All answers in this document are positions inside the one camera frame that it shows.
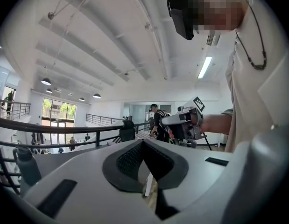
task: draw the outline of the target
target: water bottle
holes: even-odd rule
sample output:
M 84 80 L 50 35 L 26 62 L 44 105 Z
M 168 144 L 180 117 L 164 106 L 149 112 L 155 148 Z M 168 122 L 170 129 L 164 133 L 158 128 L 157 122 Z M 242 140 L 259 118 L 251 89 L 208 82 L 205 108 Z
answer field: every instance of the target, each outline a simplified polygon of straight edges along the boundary
M 29 148 L 15 148 L 13 150 L 13 155 L 25 183 L 27 183 L 29 186 L 36 184 L 42 178 L 42 176 L 40 170 L 38 169 L 35 158 Z

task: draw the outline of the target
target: head-mounted camera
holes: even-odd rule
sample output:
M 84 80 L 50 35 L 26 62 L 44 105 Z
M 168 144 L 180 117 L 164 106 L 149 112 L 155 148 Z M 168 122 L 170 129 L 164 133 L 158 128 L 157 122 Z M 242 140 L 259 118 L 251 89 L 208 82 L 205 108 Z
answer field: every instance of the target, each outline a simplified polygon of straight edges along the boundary
M 197 17 L 197 4 L 193 0 L 167 0 L 170 17 L 176 27 L 176 32 L 187 40 L 194 37 L 193 30 L 199 34 Z

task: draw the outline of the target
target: necklace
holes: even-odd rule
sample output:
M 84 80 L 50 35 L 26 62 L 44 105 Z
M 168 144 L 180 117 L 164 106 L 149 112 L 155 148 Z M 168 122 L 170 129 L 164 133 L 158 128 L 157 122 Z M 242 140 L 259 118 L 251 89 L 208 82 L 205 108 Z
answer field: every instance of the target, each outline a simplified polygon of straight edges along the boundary
M 255 13 L 254 13 L 252 7 L 250 6 L 250 4 L 249 4 L 249 2 L 248 2 L 247 0 L 246 0 L 246 2 L 248 3 L 248 5 L 249 5 L 249 7 L 250 7 L 250 9 L 251 9 L 251 11 L 252 11 L 252 14 L 253 14 L 254 19 L 255 19 L 255 21 L 256 21 L 256 25 L 257 25 L 257 28 L 258 28 L 258 31 L 259 31 L 259 34 L 260 34 L 260 37 L 261 37 L 262 55 L 263 55 L 263 58 L 264 58 L 264 63 L 263 63 L 263 65 L 255 65 L 255 64 L 253 63 L 253 61 L 251 60 L 251 57 L 248 55 L 248 53 L 247 53 L 247 51 L 246 51 L 245 46 L 243 45 L 241 39 L 239 38 L 238 33 L 236 32 L 237 38 L 238 38 L 238 40 L 240 41 L 241 45 L 243 46 L 243 48 L 244 48 L 244 50 L 245 50 L 245 53 L 246 53 L 246 55 L 247 55 L 247 59 L 248 59 L 248 61 L 250 62 L 250 64 L 252 65 L 252 67 L 253 67 L 254 69 L 256 69 L 256 70 L 264 70 L 265 67 L 266 67 L 266 65 L 267 65 L 267 54 L 266 54 L 266 52 L 265 52 L 265 47 L 264 47 L 264 42 L 263 42 L 262 36 L 261 36 L 260 26 L 258 25 L 258 21 L 257 21 L 257 19 L 256 19 L 256 16 L 255 16 Z

